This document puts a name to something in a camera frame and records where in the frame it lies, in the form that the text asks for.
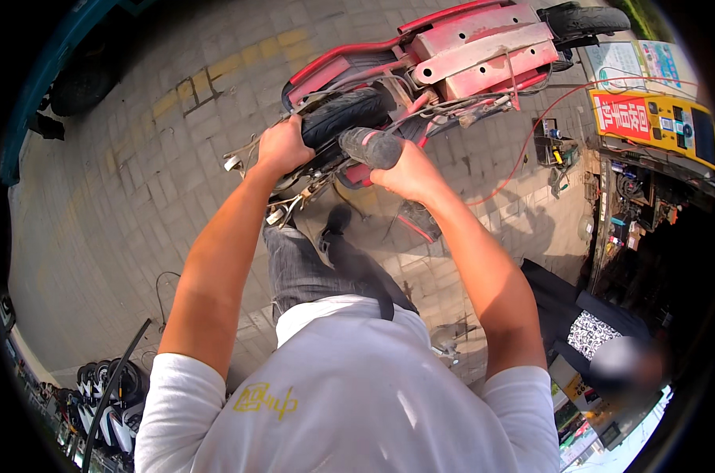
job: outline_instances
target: red sign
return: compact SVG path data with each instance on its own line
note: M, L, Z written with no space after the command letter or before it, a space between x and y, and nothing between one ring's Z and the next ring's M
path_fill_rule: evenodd
M592 94L599 134L616 138L650 140L646 102L643 97L622 94Z

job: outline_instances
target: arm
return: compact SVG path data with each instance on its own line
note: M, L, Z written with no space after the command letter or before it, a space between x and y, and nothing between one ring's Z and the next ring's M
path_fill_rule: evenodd
M536 301L525 276L449 188L425 152L412 142L404 142L397 165L386 171L374 169L370 179L422 203L438 222L486 332L487 377L513 366L546 369Z
M268 197L282 175L312 159L298 115L260 137L258 164L226 199L192 245L160 354L191 356L223 379L229 371L241 293L250 271Z

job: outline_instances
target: patterned clothing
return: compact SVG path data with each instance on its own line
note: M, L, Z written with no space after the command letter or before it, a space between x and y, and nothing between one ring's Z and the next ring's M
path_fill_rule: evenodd
M621 336L617 330L584 310L570 327L568 344L591 361L596 349L604 342Z

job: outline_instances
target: yellow logo on shirt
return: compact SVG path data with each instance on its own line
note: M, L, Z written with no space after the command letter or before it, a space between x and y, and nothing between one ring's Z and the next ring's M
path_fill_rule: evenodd
M238 412L247 412L259 411L260 407L266 407L268 410L274 410L279 413L279 421L284 418L285 412L297 410L297 400L289 399L292 395L293 386L286 392L286 397L283 400L268 394L269 387L268 383L248 384L241 390L241 395L236 404L234 404L233 409Z

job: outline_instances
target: red wire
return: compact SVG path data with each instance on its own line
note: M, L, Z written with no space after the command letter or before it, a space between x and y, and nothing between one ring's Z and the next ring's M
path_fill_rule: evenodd
M611 79L593 80L593 81L591 81L591 82L586 82L585 84L582 84L582 85L580 85L580 86L578 86L578 87L576 87L576 88L574 88L574 89L568 91L567 93L565 93L564 95L562 95L559 99L553 101L553 102L551 103L551 105L550 105L549 107L547 107L546 110L544 110L544 111L541 113L541 115L539 115L539 117L536 119L536 122L533 124L533 128L531 128L531 131L528 133L528 136L525 137L525 141L523 142L523 148L521 148L521 150L520 150L520 155L518 156L518 160L514 163L513 171L507 176L507 179L505 179L505 181L504 181L499 187L497 187L495 190L493 190L492 193L489 194L488 197L485 197L485 198L483 198L483 199L481 199L481 200L479 200L479 201L467 203L468 207L472 207L472 206L474 206L474 205L478 205L479 203L484 203L485 201L488 201L488 200L491 199L493 196L495 196L496 194L498 194L499 191L501 191L502 189L504 189L504 187L505 187L505 186L509 183L509 181L513 178L515 171L517 171L517 170L518 170L518 167L520 166L520 162L522 161L523 155L525 154L525 148L528 147L528 140L530 140L531 137L533 136L533 132L536 131L536 127L538 127L538 126L541 125L541 119L544 118L544 115L548 114L549 111L550 111L552 108L554 108L555 105L557 105L557 102L559 102L560 100L564 99L565 97L567 97L568 95L570 95L570 94L572 94L572 93L574 93L574 92L576 92L576 91L579 91L579 90L581 90L581 89L586 89L588 86L592 86L592 85L594 85L594 84L598 84L599 82L609 82L609 81L614 81L614 80L626 80L626 79L670 80L670 77L645 77L645 76L612 77ZM697 84L696 82L688 82L688 81L685 81L685 80L675 80L675 82L680 82L680 83L683 83L683 84L690 84L690 85L692 85L692 86L698 86L698 84Z

